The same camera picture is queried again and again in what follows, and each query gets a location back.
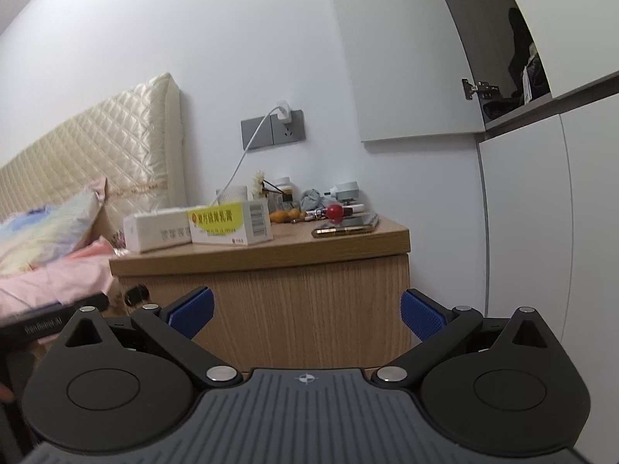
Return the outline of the wooden cabinet drawer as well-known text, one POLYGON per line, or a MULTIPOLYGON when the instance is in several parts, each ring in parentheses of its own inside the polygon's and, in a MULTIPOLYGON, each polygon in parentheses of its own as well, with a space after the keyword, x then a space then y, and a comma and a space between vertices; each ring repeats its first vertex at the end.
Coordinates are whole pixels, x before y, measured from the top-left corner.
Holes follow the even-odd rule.
POLYGON ((165 306, 200 286, 214 293, 213 319, 195 343, 237 370, 371 370, 416 339, 400 316, 409 265, 399 256, 282 269, 123 278, 165 306))

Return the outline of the yellow white ointment box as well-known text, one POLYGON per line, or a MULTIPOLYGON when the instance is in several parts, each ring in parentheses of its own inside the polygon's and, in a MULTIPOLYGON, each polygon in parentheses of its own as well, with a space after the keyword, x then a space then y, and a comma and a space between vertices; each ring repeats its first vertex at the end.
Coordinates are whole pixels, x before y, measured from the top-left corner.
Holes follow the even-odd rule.
POLYGON ((250 246, 273 239, 265 199, 193 207, 187 216, 194 244, 250 246))

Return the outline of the black keys in lock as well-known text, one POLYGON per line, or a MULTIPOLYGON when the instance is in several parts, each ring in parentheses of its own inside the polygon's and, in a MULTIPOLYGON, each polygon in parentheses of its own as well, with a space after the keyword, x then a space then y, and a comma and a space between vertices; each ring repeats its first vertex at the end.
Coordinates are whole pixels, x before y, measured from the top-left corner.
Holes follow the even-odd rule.
POLYGON ((125 304, 128 307, 135 307, 150 299, 150 293, 146 286, 137 285, 129 288, 124 294, 125 304))

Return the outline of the pink blanket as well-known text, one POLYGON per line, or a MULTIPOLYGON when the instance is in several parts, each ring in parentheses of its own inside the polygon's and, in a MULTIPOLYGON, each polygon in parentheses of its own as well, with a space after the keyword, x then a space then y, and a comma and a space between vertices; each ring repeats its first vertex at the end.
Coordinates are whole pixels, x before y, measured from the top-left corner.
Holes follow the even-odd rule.
POLYGON ((45 267, 2 278, 1 318, 99 293, 108 297, 107 315, 124 315, 121 285, 110 270, 114 255, 112 245, 100 238, 45 267))

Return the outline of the white tissue pack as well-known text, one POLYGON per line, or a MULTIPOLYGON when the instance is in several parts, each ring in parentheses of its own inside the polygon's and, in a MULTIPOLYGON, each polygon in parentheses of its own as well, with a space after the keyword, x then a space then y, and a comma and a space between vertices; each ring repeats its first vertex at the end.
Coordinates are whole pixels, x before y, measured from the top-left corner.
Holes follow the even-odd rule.
POLYGON ((131 252, 158 250, 191 243, 187 208, 165 208, 124 218, 126 248, 131 252))

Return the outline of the wooden bedside cabinet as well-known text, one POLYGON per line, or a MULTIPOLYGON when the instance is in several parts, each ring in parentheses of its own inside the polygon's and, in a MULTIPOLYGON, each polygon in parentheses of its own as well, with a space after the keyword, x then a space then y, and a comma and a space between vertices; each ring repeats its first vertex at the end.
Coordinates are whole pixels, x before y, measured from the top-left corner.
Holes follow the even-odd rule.
POLYGON ((410 285, 408 229, 381 218, 366 234, 316 239, 311 223, 276 224, 250 247, 187 244, 111 260, 123 289, 165 306, 198 287, 214 316, 193 338, 237 370, 372 370, 406 352, 400 318, 410 285))

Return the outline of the gold smartphone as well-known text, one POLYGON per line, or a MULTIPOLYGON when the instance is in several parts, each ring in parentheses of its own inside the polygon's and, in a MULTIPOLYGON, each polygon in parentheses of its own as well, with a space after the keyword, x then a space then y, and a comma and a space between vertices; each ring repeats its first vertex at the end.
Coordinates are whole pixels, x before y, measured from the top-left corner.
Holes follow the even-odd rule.
POLYGON ((316 227, 311 231, 311 236, 321 239, 366 234, 376 229, 379 220, 376 213, 338 218, 316 227))

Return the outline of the orange small fruits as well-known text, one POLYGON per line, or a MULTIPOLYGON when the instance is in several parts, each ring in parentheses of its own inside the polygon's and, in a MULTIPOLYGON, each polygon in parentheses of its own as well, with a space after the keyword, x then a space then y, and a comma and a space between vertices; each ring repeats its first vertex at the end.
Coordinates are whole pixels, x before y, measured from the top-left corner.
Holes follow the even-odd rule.
POLYGON ((272 223, 294 223, 302 221, 305 217, 304 212, 301 212, 299 208, 292 208, 291 210, 276 210, 270 214, 270 220, 272 223))

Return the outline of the red ball trinket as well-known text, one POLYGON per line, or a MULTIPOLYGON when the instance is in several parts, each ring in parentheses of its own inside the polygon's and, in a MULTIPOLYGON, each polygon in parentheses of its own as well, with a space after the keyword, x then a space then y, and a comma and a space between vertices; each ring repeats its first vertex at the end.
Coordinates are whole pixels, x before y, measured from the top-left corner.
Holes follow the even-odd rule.
POLYGON ((344 217, 344 207, 339 203, 330 204, 325 209, 325 217, 331 222, 340 222, 344 217))

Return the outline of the white artificial flower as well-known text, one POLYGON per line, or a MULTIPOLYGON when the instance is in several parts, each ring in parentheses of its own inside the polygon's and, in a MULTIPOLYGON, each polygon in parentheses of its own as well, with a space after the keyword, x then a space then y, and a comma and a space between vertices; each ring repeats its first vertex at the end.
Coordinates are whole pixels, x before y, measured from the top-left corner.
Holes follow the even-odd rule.
POLYGON ((252 198, 259 200, 268 197, 268 190, 264 185, 264 171, 258 171, 253 177, 252 198))

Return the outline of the cream quilted headboard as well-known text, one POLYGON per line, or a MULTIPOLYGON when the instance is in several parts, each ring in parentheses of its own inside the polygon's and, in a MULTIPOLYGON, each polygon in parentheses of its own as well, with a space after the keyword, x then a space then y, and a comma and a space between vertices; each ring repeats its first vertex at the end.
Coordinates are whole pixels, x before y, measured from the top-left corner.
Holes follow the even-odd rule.
POLYGON ((125 217, 187 205, 183 143, 180 89, 164 73, 69 118, 5 164, 1 217, 61 204, 103 178, 93 233, 115 241, 125 217))

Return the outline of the white charger plug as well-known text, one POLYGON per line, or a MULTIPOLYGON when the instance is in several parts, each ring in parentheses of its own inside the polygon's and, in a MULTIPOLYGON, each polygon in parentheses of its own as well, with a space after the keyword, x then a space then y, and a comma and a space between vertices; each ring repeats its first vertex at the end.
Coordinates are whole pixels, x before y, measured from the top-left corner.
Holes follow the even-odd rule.
POLYGON ((281 124, 288 125, 292 122, 292 109, 285 99, 277 103, 276 115, 281 124))

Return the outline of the metal door hinge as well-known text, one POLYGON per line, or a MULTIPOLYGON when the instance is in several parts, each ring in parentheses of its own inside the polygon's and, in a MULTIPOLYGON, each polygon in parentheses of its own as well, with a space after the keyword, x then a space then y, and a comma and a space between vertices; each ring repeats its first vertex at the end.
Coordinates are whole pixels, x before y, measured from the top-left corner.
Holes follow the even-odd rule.
POLYGON ((499 87, 488 82, 471 83, 468 78, 463 78, 462 87, 467 101, 471 101, 473 96, 477 96, 479 99, 486 99, 486 101, 492 101, 492 99, 499 99, 501 97, 499 87))

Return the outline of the dark clothes in wardrobe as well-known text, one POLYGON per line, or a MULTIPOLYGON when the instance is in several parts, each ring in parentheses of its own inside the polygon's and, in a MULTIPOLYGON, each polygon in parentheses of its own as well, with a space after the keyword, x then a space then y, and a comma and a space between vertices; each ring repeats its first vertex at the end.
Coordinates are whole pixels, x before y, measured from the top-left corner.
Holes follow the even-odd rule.
POLYGON ((508 72, 515 84, 515 90, 508 97, 494 99, 482 106, 482 112, 489 121, 494 121, 550 92, 544 65, 523 14, 516 7, 511 7, 508 19, 514 43, 514 55, 508 72))

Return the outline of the white wardrobe door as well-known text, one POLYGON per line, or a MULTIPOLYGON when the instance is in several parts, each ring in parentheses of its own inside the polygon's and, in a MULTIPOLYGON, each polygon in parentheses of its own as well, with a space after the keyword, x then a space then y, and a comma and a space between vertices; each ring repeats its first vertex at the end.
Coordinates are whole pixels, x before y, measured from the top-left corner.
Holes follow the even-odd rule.
POLYGON ((332 0, 364 143, 482 132, 445 0, 332 0))

